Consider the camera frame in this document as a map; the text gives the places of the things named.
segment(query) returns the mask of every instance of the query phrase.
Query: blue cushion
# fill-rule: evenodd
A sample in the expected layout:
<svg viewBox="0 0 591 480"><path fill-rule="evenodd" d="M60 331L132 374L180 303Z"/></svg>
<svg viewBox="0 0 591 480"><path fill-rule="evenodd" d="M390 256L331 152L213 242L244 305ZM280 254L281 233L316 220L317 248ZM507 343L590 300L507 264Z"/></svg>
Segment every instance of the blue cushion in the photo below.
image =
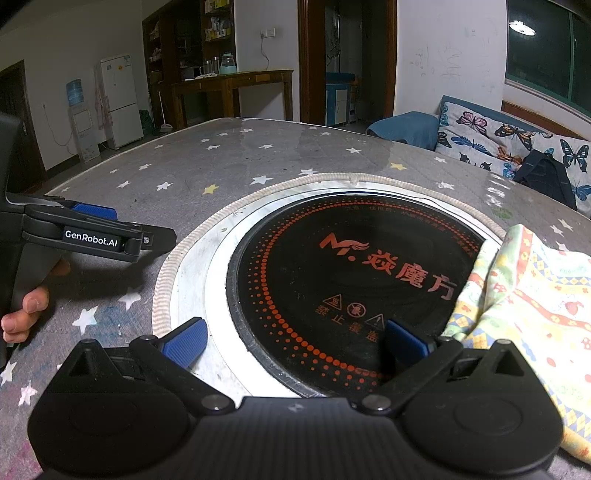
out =
<svg viewBox="0 0 591 480"><path fill-rule="evenodd" d="M403 115L384 118L371 124L368 131L386 140L404 141L415 147L435 150L439 119L422 112L409 112Z"/></svg>
<svg viewBox="0 0 591 480"><path fill-rule="evenodd" d="M490 108L486 108L485 106L477 105L475 103L470 103L465 100L460 100L459 98L448 97L447 95L444 95L441 98L441 108L443 108L443 104L446 102L455 103L456 105L465 106L466 108L469 108L473 112L479 113L482 116L490 118L491 120L494 120L496 122L501 122L504 124L513 125L515 127L520 127L523 130L527 130L528 132L541 132L542 131L538 127L534 127L533 125L530 125L530 124L524 122L523 120L516 119L516 118L512 117L511 115L507 115L504 112L499 112L497 110L491 110Z"/></svg>

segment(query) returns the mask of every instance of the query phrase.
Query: wooden table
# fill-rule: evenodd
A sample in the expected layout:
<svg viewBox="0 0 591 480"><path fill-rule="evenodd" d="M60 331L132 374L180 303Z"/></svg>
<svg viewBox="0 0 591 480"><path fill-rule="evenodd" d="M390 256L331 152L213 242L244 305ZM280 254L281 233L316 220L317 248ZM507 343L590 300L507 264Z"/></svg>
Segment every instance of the wooden table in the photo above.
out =
<svg viewBox="0 0 591 480"><path fill-rule="evenodd" d="M174 118L178 128L187 126L184 113L183 95L186 93L221 92L223 115L235 117L233 92L240 87L264 85L266 83L283 84L283 110L285 119L293 121L293 100L291 97L291 75L293 70L267 70L261 72L239 72L219 75L204 79L186 80L170 85L173 95Z"/></svg>

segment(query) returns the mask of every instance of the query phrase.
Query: colorful cloth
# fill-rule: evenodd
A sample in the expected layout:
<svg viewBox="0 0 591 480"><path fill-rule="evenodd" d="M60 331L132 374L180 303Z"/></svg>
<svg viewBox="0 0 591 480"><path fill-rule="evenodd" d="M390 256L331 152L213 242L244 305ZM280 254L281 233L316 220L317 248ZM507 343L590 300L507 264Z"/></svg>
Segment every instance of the colorful cloth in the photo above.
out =
<svg viewBox="0 0 591 480"><path fill-rule="evenodd" d="M512 340L562 416L562 447L591 463L591 258L523 225L497 248L482 246L443 335L467 348Z"/></svg>

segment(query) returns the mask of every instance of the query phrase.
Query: glass jar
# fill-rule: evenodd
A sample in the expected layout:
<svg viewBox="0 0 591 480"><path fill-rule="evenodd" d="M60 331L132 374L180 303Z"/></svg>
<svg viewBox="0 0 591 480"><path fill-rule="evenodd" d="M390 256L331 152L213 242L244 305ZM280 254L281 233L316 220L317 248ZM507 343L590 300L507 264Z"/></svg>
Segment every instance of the glass jar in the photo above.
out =
<svg viewBox="0 0 591 480"><path fill-rule="evenodd" d="M222 62L220 64L220 75L230 75L236 73L236 63L234 62L234 55L225 53L222 55Z"/></svg>

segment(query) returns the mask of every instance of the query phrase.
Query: black bag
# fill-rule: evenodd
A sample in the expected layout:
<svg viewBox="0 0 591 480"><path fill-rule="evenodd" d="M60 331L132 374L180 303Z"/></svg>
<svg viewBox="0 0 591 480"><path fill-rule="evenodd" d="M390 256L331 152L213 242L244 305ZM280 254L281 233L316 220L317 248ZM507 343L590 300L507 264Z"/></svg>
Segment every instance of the black bag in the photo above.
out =
<svg viewBox="0 0 591 480"><path fill-rule="evenodd" d="M543 193L573 210L577 209L566 168L548 154L532 150L515 173L513 181Z"/></svg>

